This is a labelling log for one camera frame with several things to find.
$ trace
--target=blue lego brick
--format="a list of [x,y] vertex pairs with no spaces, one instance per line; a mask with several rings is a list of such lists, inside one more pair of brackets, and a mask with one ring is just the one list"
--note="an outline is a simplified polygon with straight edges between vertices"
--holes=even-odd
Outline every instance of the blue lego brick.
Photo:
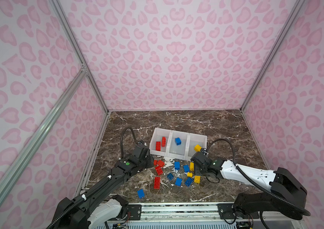
[[190,171],[190,169],[189,169],[189,166],[188,165],[184,165],[184,172],[189,172]]
[[175,162],[175,169],[180,170],[180,162]]
[[172,179],[174,178],[174,176],[173,176],[171,173],[169,173],[169,174],[167,175],[167,178],[168,178],[168,180],[172,180]]
[[181,145],[181,140],[179,137],[175,138],[176,145]]
[[187,178],[187,180],[185,181],[185,184],[187,187],[190,187],[191,183],[192,183],[192,179],[190,177]]
[[138,193],[139,198],[143,198],[144,197],[144,191],[143,191],[143,189],[138,190],[137,193]]
[[175,182],[175,185],[177,186],[181,186],[181,182],[183,181],[183,179],[181,178],[176,178],[176,182]]

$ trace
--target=red lego brick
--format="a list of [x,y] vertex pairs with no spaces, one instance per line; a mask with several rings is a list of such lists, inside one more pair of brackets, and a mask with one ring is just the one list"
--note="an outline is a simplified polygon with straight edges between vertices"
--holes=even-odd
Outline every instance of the red lego brick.
[[160,141],[156,142],[156,150],[161,151],[161,142]]
[[160,189],[160,181],[161,181],[160,177],[154,178],[154,189]]
[[164,162],[159,160],[159,161],[157,161],[157,165],[159,165],[160,167],[164,167]]
[[161,175],[163,173],[162,168],[160,166],[157,166],[156,167],[156,172],[157,172],[158,176]]
[[166,137],[162,137],[162,147],[166,146]]

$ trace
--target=plastic storage tray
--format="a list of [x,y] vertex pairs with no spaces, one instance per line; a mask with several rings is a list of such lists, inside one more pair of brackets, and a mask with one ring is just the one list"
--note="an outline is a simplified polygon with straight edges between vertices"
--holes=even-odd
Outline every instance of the plastic storage tray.
[[[166,137],[166,147],[161,147],[161,151],[156,151],[156,142],[162,141]],[[175,138],[179,137],[181,145],[176,145]],[[152,140],[149,145],[151,154],[167,156],[171,158],[190,160],[195,154],[194,147],[200,145],[202,148],[207,147],[207,136],[181,131],[155,128]]]

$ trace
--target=yellow lego brick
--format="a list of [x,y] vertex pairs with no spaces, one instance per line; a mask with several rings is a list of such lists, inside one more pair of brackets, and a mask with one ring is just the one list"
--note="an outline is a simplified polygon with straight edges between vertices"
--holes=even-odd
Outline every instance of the yellow lego brick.
[[194,183],[200,184],[200,176],[195,176]]
[[196,152],[200,152],[200,150],[201,150],[201,146],[200,145],[196,145],[195,147],[194,147],[194,150],[196,151]]

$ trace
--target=aluminum frame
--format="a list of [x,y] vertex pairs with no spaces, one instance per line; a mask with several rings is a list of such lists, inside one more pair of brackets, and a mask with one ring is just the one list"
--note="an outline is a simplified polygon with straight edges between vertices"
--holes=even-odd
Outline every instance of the aluminum frame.
[[74,80],[55,103],[49,114],[47,114],[37,131],[32,135],[24,149],[22,149],[16,160],[5,172],[4,176],[0,180],[0,206],[12,191],[12,188],[17,183],[19,177],[22,175],[35,153],[40,148],[48,133],[56,123],[58,117],[68,105],[70,99],[77,91],[78,86],[81,84],[86,74],[87,73],[84,69],[81,69],[78,72]]
[[284,43],[284,40],[286,39],[288,33],[291,31],[291,28],[293,27],[297,18],[299,17],[301,9],[304,9],[303,6],[305,5],[305,2],[306,2],[306,0],[297,0],[294,3],[294,6],[293,6],[291,12],[289,13],[289,16],[288,16],[286,22],[284,23],[284,25],[278,35],[278,38],[275,40],[275,43],[274,43],[272,49],[270,50],[268,57],[266,58],[265,62],[263,63],[254,83],[252,84],[249,92],[247,93],[247,96],[242,104],[241,109],[240,109],[241,112],[244,112],[245,109],[247,108],[247,105],[249,104],[254,93],[256,92],[256,89],[259,87],[259,84],[260,84],[261,80],[264,78],[266,71],[268,70],[270,64],[273,62],[280,47]]
[[89,177],[91,176],[93,166],[95,165],[95,162],[96,162],[97,154],[100,150],[101,141],[102,141],[103,135],[105,133],[106,126],[109,122],[110,114],[111,114],[111,112],[109,112],[103,118],[103,122],[100,127],[99,133],[97,134],[97,141],[95,141],[92,151],[89,154],[86,166],[84,167],[83,172],[82,172],[81,181],[79,182],[77,189],[75,190],[75,194],[74,194],[75,196],[79,195],[81,190],[84,189],[88,185]]
[[52,7],[55,15],[57,16],[57,18],[58,18],[66,36],[67,36],[69,42],[70,42],[70,45],[73,47],[74,53],[77,56],[79,63],[82,65],[82,67],[85,68],[85,71],[89,73],[89,74],[87,74],[87,78],[91,82],[92,89],[95,92],[96,97],[100,101],[104,112],[107,114],[109,112],[109,110],[107,109],[106,103],[105,103],[104,99],[102,98],[101,92],[97,87],[96,81],[95,81],[94,77],[92,76],[91,71],[89,70],[87,62],[81,52],[81,49],[77,43],[77,40],[75,39],[73,31],[68,23],[65,13],[64,13],[63,7],[61,6],[59,0],[49,0],[49,2],[50,2],[51,7]]

